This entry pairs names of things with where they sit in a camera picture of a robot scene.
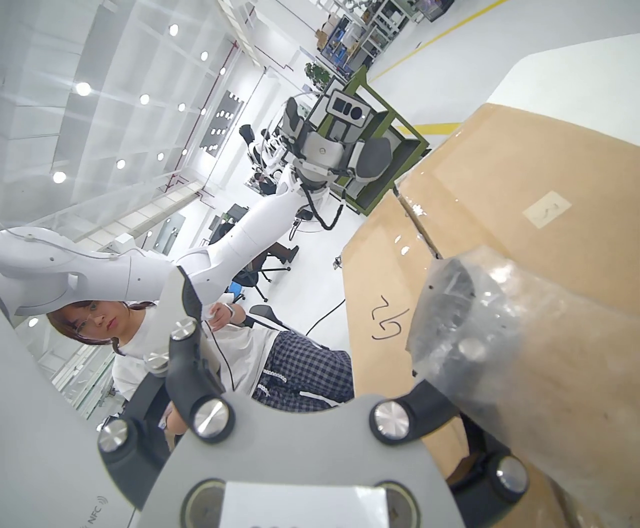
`plaid skirt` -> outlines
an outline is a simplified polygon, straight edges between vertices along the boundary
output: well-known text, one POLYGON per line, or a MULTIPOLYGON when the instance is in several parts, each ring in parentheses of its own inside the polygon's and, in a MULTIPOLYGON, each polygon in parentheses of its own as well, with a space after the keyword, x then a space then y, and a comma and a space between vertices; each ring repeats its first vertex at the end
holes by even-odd
POLYGON ((271 347, 252 398, 281 411, 308 413, 354 398, 351 358, 343 350, 326 350, 295 332, 280 332, 271 347))

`gray metal plate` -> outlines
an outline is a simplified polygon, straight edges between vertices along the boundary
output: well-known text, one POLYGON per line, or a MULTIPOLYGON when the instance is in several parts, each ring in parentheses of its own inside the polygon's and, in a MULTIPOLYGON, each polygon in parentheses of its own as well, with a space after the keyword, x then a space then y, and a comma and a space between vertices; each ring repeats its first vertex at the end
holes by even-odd
POLYGON ((415 497, 421 525, 464 528, 449 487, 420 441, 389 447, 369 429, 369 412, 383 398, 366 395, 319 413, 293 414, 242 394, 225 398, 236 426, 224 442, 208 445, 189 432, 156 481, 139 528, 180 526, 189 491, 207 479, 275 484, 374 486, 402 484, 415 497))

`yellow floor line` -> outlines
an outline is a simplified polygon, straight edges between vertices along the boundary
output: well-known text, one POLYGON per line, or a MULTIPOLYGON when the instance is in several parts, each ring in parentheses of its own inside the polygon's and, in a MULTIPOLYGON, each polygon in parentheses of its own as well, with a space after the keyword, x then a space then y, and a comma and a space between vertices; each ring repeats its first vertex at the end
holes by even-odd
MULTIPOLYGON (((462 123, 433 123, 431 125, 414 125, 414 128, 423 136, 449 136, 462 123)), ((397 129, 405 136, 412 135, 407 127, 399 126, 397 129)))
POLYGON ((485 13, 488 13, 489 11, 491 11, 492 9, 498 7, 500 4, 504 4, 505 2, 508 2, 509 0, 497 0, 497 2, 494 2, 493 4, 491 4, 490 6, 487 6, 486 8, 478 11, 477 13, 471 15, 470 17, 464 19, 462 22, 459 22, 458 24, 456 24, 455 26, 453 26, 452 28, 449 28, 447 31, 445 31, 444 33, 441 33, 440 35, 438 35, 435 38, 432 38, 431 40, 429 40, 428 42, 425 42, 424 44, 422 44, 420 47, 414 49, 409 55, 407 55, 406 57, 400 59, 398 62, 396 62, 395 64, 389 66, 389 68, 387 68, 386 70, 384 70, 383 72, 379 73, 378 75, 376 75, 373 79, 370 80, 370 83, 372 83, 373 81, 375 81, 376 79, 379 79, 380 77, 382 77, 383 75, 385 75, 386 73, 390 72, 391 70, 393 70, 396 66, 402 64, 404 61, 406 61, 408 58, 413 57, 416 53, 422 51, 424 48, 426 48, 429 44, 433 44, 434 42, 436 42, 437 40, 441 39, 443 36, 448 35, 449 33, 451 33, 452 31, 454 31, 455 29, 461 28, 462 26, 464 26, 465 24, 467 24, 468 22, 471 22, 472 20, 484 15, 485 13))

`glasses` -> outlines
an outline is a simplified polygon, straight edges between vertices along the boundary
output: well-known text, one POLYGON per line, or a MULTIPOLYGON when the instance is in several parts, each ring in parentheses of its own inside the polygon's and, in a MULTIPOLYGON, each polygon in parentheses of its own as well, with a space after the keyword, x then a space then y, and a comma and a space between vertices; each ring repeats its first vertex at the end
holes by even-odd
MULTIPOLYGON (((95 312, 98 308, 98 301, 87 301, 87 304, 78 306, 79 308, 89 308, 89 313, 95 312)), ((86 326, 89 321, 89 317, 87 317, 82 323, 76 326, 76 332, 80 333, 83 328, 86 326)))

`ceiling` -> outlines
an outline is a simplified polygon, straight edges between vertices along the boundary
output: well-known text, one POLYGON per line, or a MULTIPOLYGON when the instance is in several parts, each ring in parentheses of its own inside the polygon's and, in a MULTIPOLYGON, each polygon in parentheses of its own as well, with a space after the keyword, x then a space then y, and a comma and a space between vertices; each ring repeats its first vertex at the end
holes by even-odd
POLYGON ((227 24, 212 0, 1 2, 0 222, 77 239, 160 195, 222 97, 227 24))

